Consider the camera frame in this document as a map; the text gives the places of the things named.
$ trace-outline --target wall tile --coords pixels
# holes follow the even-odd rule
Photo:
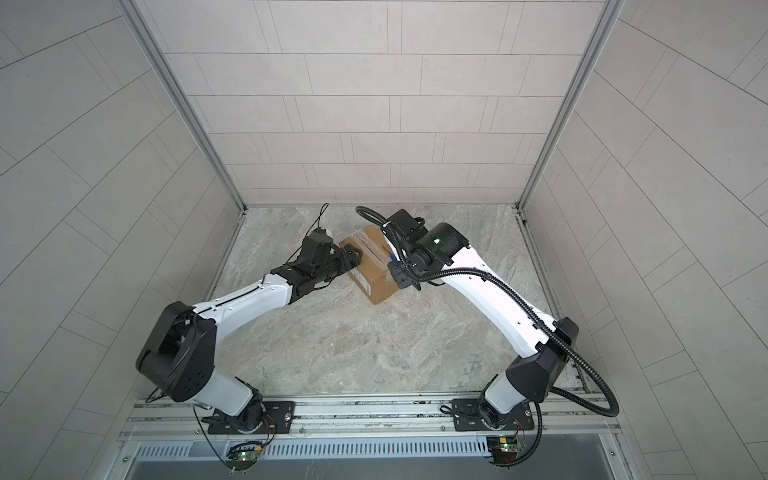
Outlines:
[[[24,55],[30,55],[118,16],[114,4],[98,0],[82,0],[73,5],[49,0],[10,0],[0,5],[0,29]]]
[[[342,164],[337,134],[262,134],[274,164]]]
[[[118,335],[113,329],[109,329],[74,310],[61,323],[61,328],[77,333],[79,336],[84,336],[107,348],[109,348],[114,338]]]
[[[555,237],[552,246],[581,313],[585,319],[591,319],[608,305],[608,301],[568,225]]]
[[[768,178],[768,105],[678,58],[644,112],[739,198]]]
[[[545,134],[558,113],[560,97],[501,97],[492,132]]]
[[[517,95],[529,60],[527,55],[424,55],[421,94]]]
[[[442,161],[447,164],[511,164],[521,134],[448,134]]]
[[[512,53],[581,55],[602,5],[526,3]]]
[[[624,22],[616,22],[594,69],[630,100],[640,93],[667,47]]]
[[[600,139],[575,112],[568,119],[568,124],[558,141],[558,148],[582,181],[589,175],[604,149]]]
[[[661,130],[627,172],[719,285],[768,260],[766,225]]]
[[[693,362],[690,361],[690,357],[685,352],[685,350],[680,353],[675,353],[674,355],[660,360],[659,362],[649,365],[643,369],[645,378],[648,379],[648,383],[650,383],[651,386],[658,385],[659,383],[666,382],[667,380],[672,380],[679,376],[683,376],[695,371],[696,366]]]
[[[683,350],[615,237],[593,255],[589,264],[641,367]]]
[[[116,18],[89,30],[88,37],[123,85],[131,83],[150,69],[149,62],[123,18]]]
[[[616,320],[614,311],[611,310],[610,306],[606,306],[597,315],[593,316],[587,321],[587,328],[589,329],[589,332],[594,335],[598,332],[598,330],[613,322],[614,320]]]
[[[296,97],[304,131],[389,131],[387,97]]]
[[[609,160],[589,194],[640,276],[661,265],[683,242],[616,160]]]
[[[302,165],[233,165],[243,188],[308,188]]]
[[[119,330],[173,239],[150,214],[143,214],[74,308]]]
[[[78,210],[110,237],[122,241],[171,172],[142,141],[78,204]]]
[[[432,162],[435,134],[352,134],[358,164]]]
[[[696,262],[696,257],[688,250],[688,247],[682,247],[646,275],[643,281],[651,292],[655,292],[660,286]]]
[[[558,260],[554,260],[548,269],[550,286],[560,304],[560,309],[564,316],[567,316],[576,323],[579,331],[587,332],[587,323],[581,310],[576,303],[576,297],[571,292],[571,286],[565,278],[563,267]],[[584,357],[587,362],[593,362],[600,357],[598,348],[595,346],[592,335],[580,335],[576,340],[576,350]]]
[[[768,263],[723,287],[723,291],[755,333],[768,342]]]
[[[387,2],[387,52],[402,53],[402,2]]]
[[[101,248],[107,255],[111,255],[114,249],[118,248],[118,242],[114,238],[110,237],[107,232],[99,228],[96,223],[90,221],[76,208],[69,212],[69,215],[64,218],[64,222],[93,242],[96,247]]]
[[[79,409],[117,415],[125,396],[139,375],[136,355],[147,341],[147,332],[167,305],[167,299],[151,287],[135,300],[131,315],[78,400]]]
[[[272,19],[272,9],[267,0],[254,0],[253,6],[256,7],[256,13],[259,17],[259,26],[264,34],[266,48],[270,53],[280,53],[283,48],[280,46],[280,38],[277,36],[275,22]]]
[[[487,204],[515,204],[520,201],[522,188],[489,188],[485,198]]]
[[[531,165],[480,165],[476,187],[523,188],[531,174]]]
[[[664,418],[659,402],[632,355],[632,349],[619,324],[609,323],[594,334],[594,341],[641,451],[679,449],[680,444]]]
[[[484,108],[483,97],[403,97],[402,131],[476,132]]]
[[[107,435],[112,426],[114,417],[88,410],[72,409],[69,417],[61,427],[73,432],[94,433],[95,435]]]
[[[334,187],[388,187],[388,164],[333,164],[315,165],[317,186]]]
[[[403,53],[498,53],[509,4],[406,2]]]
[[[168,51],[267,51],[252,2],[147,0]]]
[[[339,204],[413,204],[412,188],[334,188]]]
[[[146,88],[149,94],[152,95],[154,103],[160,108],[164,117],[167,117],[176,111],[176,105],[174,105],[173,101],[168,96],[165,87],[160,83],[160,79],[157,77],[157,74],[154,73],[154,70],[150,70],[141,75],[139,79],[144,85],[144,88]]]
[[[698,263],[654,296],[742,441],[764,440],[768,412],[754,405],[768,384],[754,379],[768,369],[765,345]]]
[[[565,95],[579,55],[532,55],[520,95]]]
[[[282,97],[195,98],[214,133],[293,131]]]
[[[385,2],[271,2],[285,53],[386,53]]]
[[[67,330],[56,330],[0,406],[0,463],[9,478],[31,477],[41,453],[29,445],[50,445],[106,351]],[[51,392],[56,392],[55,402]]]
[[[701,375],[689,373],[656,385],[654,393],[698,478],[759,478],[750,454]],[[718,435],[707,434],[713,429]],[[713,448],[722,455],[712,455]]]
[[[187,125],[178,112],[165,119],[157,127],[156,132],[179,165],[182,165],[197,147]]]
[[[0,85],[0,111],[13,113],[0,118],[0,145],[18,159],[111,93],[71,40],[3,68]]]
[[[167,53],[165,58],[170,69],[187,95],[212,95],[203,70],[192,53]]]
[[[487,188],[416,188],[416,204],[483,204]]]
[[[272,204],[321,204],[333,202],[336,197],[332,188],[267,188],[258,190],[261,203]]]
[[[0,35],[0,54],[2,53],[3,38],[5,38],[5,36]],[[112,93],[123,88],[123,84],[120,83],[112,69],[109,68],[109,65],[104,60],[104,57],[102,57],[101,53],[99,53],[99,50],[96,49],[96,45],[94,45],[94,43],[88,37],[87,32],[73,37],[72,40],[75,44],[77,44],[78,48],[80,48],[80,51],[83,52],[83,55],[85,55],[85,57],[88,59],[88,62],[96,70],[98,76],[101,77],[101,80],[107,84]]]
[[[688,459],[682,450],[646,453],[645,462],[653,474],[687,475],[693,474]]]
[[[205,287],[210,283],[218,267],[221,253],[227,245],[227,241],[239,218],[240,212],[235,207],[234,202],[228,201],[190,273],[190,280],[194,281],[197,285]]]
[[[224,164],[263,163],[250,134],[210,134],[209,137]]]
[[[94,187],[163,118],[147,89],[135,81],[77,119],[47,145]]]
[[[306,65],[315,95],[419,94],[418,55],[307,55]]]
[[[160,222],[160,225],[162,225],[168,233],[174,237],[179,234],[179,227],[176,226],[174,221],[165,213],[165,210],[163,210],[156,201],[153,200],[152,203],[149,204],[147,212],[154,217],[155,220]]]
[[[181,292],[213,228],[198,204],[176,235],[156,274]]]
[[[761,472],[768,472],[768,442],[750,443],[746,446]]]
[[[0,359],[5,365],[0,390],[11,391],[107,258],[60,223],[0,284],[8,333],[0,338]],[[46,301],[40,301],[40,292],[45,292]]]
[[[766,17],[762,2],[674,0],[653,2],[639,28],[726,78],[765,33]]]
[[[598,232],[597,235],[594,236],[592,240],[587,243],[587,246],[584,247],[584,256],[587,258],[587,260],[591,259],[593,255],[596,254],[596,252],[602,247],[605,242],[608,241],[609,238],[613,236],[613,232],[611,231],[611,228],[606,223]]]
[[[197,54],[214,95],[308,95],[304,55]]]
[[[46,147],[2,175],[0,279],[6,278],[87,192],[88,185]]]
[[[622,167],[654,129],[652,121],[594,73],[579,97],[576,112]]]
[[[83,478],[103,441],[103,435],[59,431],[45,456],[42,457],[32,480]]]
[[[160,190],[155,202],[181,227],[213,179],[214,171],[208,160],[197,150]]]
[[[464,187],[468,175],[467,164],[446,164],[439,169],[431,164],[402,164],[400,187]]]
[[[552,193],[571,225],[576,241],[584,249],[605,225],[605,220],[568,164],[563,166]]]
[[[491,126],[493,125],[493,117],[496,115],[497,105],[498,97],[486,97],[485,109],[482,112],[479,131],[483,133],[488,133],[491,131]]]

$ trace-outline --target cable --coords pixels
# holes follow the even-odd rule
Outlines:
[[[370,210],[373,212],[373,210],[367,207],[357,207],[356,211],[358,211],[358,209],[366,213],[369,213],[367,210]],[[381,214],[378,214],[376,212],[373,212],[373,213],[375,213],[379,217],[383,217],[383,215]],[[382,228],[384,230],[384,234],[387,236],[389,241],[392,242],[392,245],[395,247],[395,250],[400,251],[401,250],[400,239],[397,236],[396,232],[394,231],[394,228],[395,228],[394,225],[392,225],[392,223],[388,223],[386,224],[385,227],[382,225]],[[592,402],[579,398],[576,395],[573,395],[572,393],[565,392],[562,389],[553,388],[550,391],[557,395],[563,396],[566,399],[576,403],[577,405],[580,405],[586,408],[587,410],[590,410],[591,412],[597,413],[598,415],[603,415],[607,417],[615,417],[616,415],[618,415],[619,413],[618,401],[616,400],[614,393],[611,391],[611,387],[607,385],[607,383],[602,379],[600,374],[597,373],[597,371],[595,371],[595,369],[593,369],[592,366],[589,363],[587,363],[587,361],[584,360],[584,358],[581,355],[579,355],[576,352],[576,350],[573,349],[573,347],[568,345],[563,339],[557,336],[554,333],[554,330],[550,329],[549,326],[546,323],[544,323],[544,321],[538,317],[536,312],[525,302],[525,300],[523,300],[522,297],[518,295],[518,293],[515,292],[503,280],[499,279],[497,276],[493,275],[492,273],[486,272],[484,270],[473,269],[473,268],[459,267],[459,268],[441,270],[439,272],[431,272],[423,275],[417,275],[413,270],[411,270],[411,266],[408,264],[408,262],[402,261],[402,267],[403,267],[403,270],[406,272],[406,274],[409,277],[411,277],[411,279],[418,282],[427,282],[429,280],[436,280],[438,278],[443,278],[444,276],[473,275],[473,276],[479,276],[484,281],[487,280],[493,283],[494,285],[496,285],[502,292],[506,293],[515,301],[515,303],[518,304],[518,306],[523,310],[523,312],[525,312],[528,318],[531,319],[534,326],[536,326],[543,332],[547,333],[549,338],[558,347],[560,347],[560,349],[566,352],[574,360],[574,362],[577,365],[579,365],[590,376],[590,378],[592,378],[592,380],[594,380],[594,383],[598,386],[600,391],[603,392],[605,399],[608,401],[608,408],[606,409],[605,407],[595,405]]]
[[[318,228],[320,228],[320,218],[323,216],[323,214],[326,212],[326,210],[328,210],[328,206],[329,206],[329,205],[330,205],[330,204],[329,204],[328,202],[325,202],[325,203],[324,203],[324,204],[323,204],[323,205],[320,207],[320,215],[318,215],[318,216],[317,216],[317,218],[315,219],[315,221],[313,221],[313,222],[312,222],[312,224],[310,225],[310,228],[306,229],[306,233],[304,234],[304,237],[301,237],[301,238],[302,238],[302,240],[303,240],[304,238],[306,238],[306,236],[307,236],[307,235],[309,235],[309,234],[310,234],[310,232],[312,231],[312,227],[314,227],[314,226],[315,226],[315,223],[317,223],[317,227],[318,227]],[[300,245],[299,245],[299,248],[295,249],[295,250],[293,251],[293,253],[291,253],[291,254],[290,254],[290,257],[288,257],[288,260],[286,260],[286,262],[285,262],[285,263],[288,263],[288,262],[290,262],[290,259],[292,259],[294,255],[296,255],[296,252],[298,252],[299,250],[301,250],[301,246],[302,246],[302,245],[300,244]]]
[[[219,459],[219,462],[221,462],[221,465],[224,465],[224,467],[227,468],[227,470],[230,469],[230,466],[227,465],[227,463],[221,458],[221,455],[219,455],[219,452],[216,451],[214,448],[214,444],[210,442],[208,439],[208,434],[205,432],[205,429],[203,428],[203,424],[200,423],[200,417],[197,416],[197,405],[192,405],[192,412],[194,412],[194,418],[197,420],[197,426],[200,427],[200,431],[203,433],[203,436],[205,437],[205,441],[208,442],[208,446],[210,446],[210,449],[214,451],[216,454],[216,457]]]

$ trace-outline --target brown cardboard box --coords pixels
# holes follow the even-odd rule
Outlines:
[[[398,289],[397,283],[386,267],[392,261],[389,257],[384,234],[376,225],[369,225],[339,242],[339,247],[352,244],[362,251],[360,265],[349,271],[357,286],[371,300],[378,305],[384,299],[392,295]]]

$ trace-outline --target black cable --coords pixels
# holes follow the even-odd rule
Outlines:
[[[370,210],[367,207],[358,207],[358,208]],[[395,247],[395,251],[402,251],[402,248],[400,246],[400,239],[397,236],[396,232],[394,231],[394,226],[391,223],[389,223],[387,224],[386,227],[383,227],[383,229],[384,229],[384,234],[387,236],[387,238],[389,238],[389,241],[392,242],[392,246]],[[605,407],[595,405],[592,402],[589,402],[580,397],[577,397],[572,393],[565,392],[562,389],[553,388],[550,391],[557,395],[563,396],[564,398],[571,400],[577,405],[580,405],[586,408],[587,410],[590,410],[591,412],[597,413],[598,415],[607,416],[607,417],[615,417],[616,415],[618,415],[619,404],[618,404],[618,401],[616,400],[616,396],[614,396],[613,391],[611,391],[611,387],[607,385],[607,383],[603,380],[600,374],[597,371],[595,371],[595,369],[593,369],[592,366],[589,363],[587,363],[587,361],[584,360],[584,358],[581,355],[579,355],[576,352],[576,350],[573,349],[573,347],[568,345],[563,339],[557,336],[554,333],[554,330],[550,329],[549,326],[547,326],[547,324],[544,323],[544,321],[538,317],[536,312],[528,305],[528,303],[526,303],[525,300],[523,300],[522,297],[519,296],[518,293],[515,292],[503,280],[499,279],[497,276],[489,272],[486,272],[484,270],[477,270],[474,268],[451,268],[447,270],[440,270],[439,272],[431,272],[431,273],[425,273],[423,275],[417,275],[413,270],[411,270],[411,266],[408,264],[408,262],[402,261],[402,267],[403,267],[403,270],[406,272],[406,274],[409,277],[411,277],[411,279],[416,280],[418,282],[427,282],[429,280],[436,280],[438,278],[443,278],[444,276],[473,275],[473,276],[479,276],[484,281],[489,281],[494,285],[496,285],[502,292],[506,293],[515,301],[515,303],[518,304],[518,306],[525,312],[528,318],[531,319],[534,326],[536,326],[543,332],[547,333],[549,338],[564,352],[566,352],[574,360],[574,362],[577,365],[579,365],[587,373],[587,375],[589,375],[590,378],[592,378],[592,380],[594,380],[594,383],[598,386],[600,391],[603,392],[605,399],[608,401],[608,408],[606,409]]]
[[[317,226],[318,226],[318,228],[320,227],[320,218],[323,216],[323,214],[326,212],[326,210],[328,210],[328,206],[329,206],[329,205],[330,205],[330,204],[329,204],[328,202],[325,202],[325,203],[324,203],[324,204],[323,204],[323,205],[320,207],[320,215],[318,215],[318,216],[317,216],[317,218],[315,219],[315,221],[313,221],[313,222],[312,222],[312,224],[310,225],[310,228],[306,229],[306,233],[304,234],[304,237],[301,237],[302,241],[304,240],[304,238],[306,238],[306,236],[307,236],[307,235],[309,235],[309,234],[310,234],[310,232],[312,231],[312,227],[314,227],[314,226],[315,226],[315,223],[317,223]],[[299,250],[301,250],[301,246],[302,246],[302,245],[301,245],[301,243],[300,243],[300,244],[299,244],[299,248],[295,249],[295,250],[293,251],[293,253],[291,253],[291,254],[290,254],[290,257],[288,257],[288,260],[286,260],[286,262],[285,262],[285,263],[288,263],[288,262],[290,262],[290,259],[292,259],[294,255],[296,255],[296,252],[298,252]]]
[[[531,447],[526,450],[523,455],[520,455],[511,464],[509,464],[511,467],[521,464],[522,462],[525,462],[531,458],[531,455],[533,455],[533,452],[535,452],[536,448],[538,447],[538,443],[541,441],[541,433],[544,431],[544,423],[541,421],[541,407],[538,406],[537,402],[533,402],[533,406],[536,408],[536,423],[538,424],[536,428],[536,438],[531,444]]]
[[[221,465],[224,465],[224,467],[227,468],[227,470],[230,470],[230,466],[227,465],[227,463],[221,458],[221,455],[219,455],[219,452],[216,451],[214,448],[214,444],[210,442],[208,439],[208,434],[205,432],[205,429],[203,428],[203,424],[200,423],[200,417],[197,416],[197,405],[192,405],[192,412],[194,412],[194,418],[197,420],[197,426],[200,427],[200,431],[203,433],[203,436],[205,437],[205,441],[208,442],[208,446],[210,446],[210,449],[214,451],[216,454],[216,457],[219,459],[219,462],[221,462]]]

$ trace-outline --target marble floor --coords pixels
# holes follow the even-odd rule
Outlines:
[[[402,206],[376,206],[389,216]],[[549,311],[509,205],[415,205],[428,228],[450,223],[529,302]],[[215,296],[257,281],[299,245],[318,207],[264,207],[246,219]],[[330,207],[321,225],[336,242],[368,223]],[[372,305],[348,275],[262,315],[227,337],[216,364],[265,395],[479,391],[516,356],[506,338],[448,286],[400,290]],[[568,367],[558,385],[581,387]]]

